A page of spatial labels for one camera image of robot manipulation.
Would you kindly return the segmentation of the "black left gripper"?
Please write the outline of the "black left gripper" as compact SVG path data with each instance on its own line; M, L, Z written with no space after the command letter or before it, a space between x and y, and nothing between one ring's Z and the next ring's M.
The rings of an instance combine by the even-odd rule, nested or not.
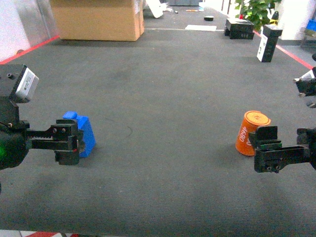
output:
M73 119L58 119L45 131L29 129L28 121L19 118L19 107L6 97L0 99L0 168L17 167L22 163L31 142L31 149L53 150L60 165L77 165L85 143L68 141L79 136L78 123Z

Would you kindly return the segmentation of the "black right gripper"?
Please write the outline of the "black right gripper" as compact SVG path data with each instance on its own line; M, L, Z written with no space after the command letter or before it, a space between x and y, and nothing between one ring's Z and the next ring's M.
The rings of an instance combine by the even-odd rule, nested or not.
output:
M309 162L316 168L316 129L298 128L297 145L282 147L277 138L277 126L260 126L249 132L248 138L255 148L254 170L258 173L274 172L290 164Z

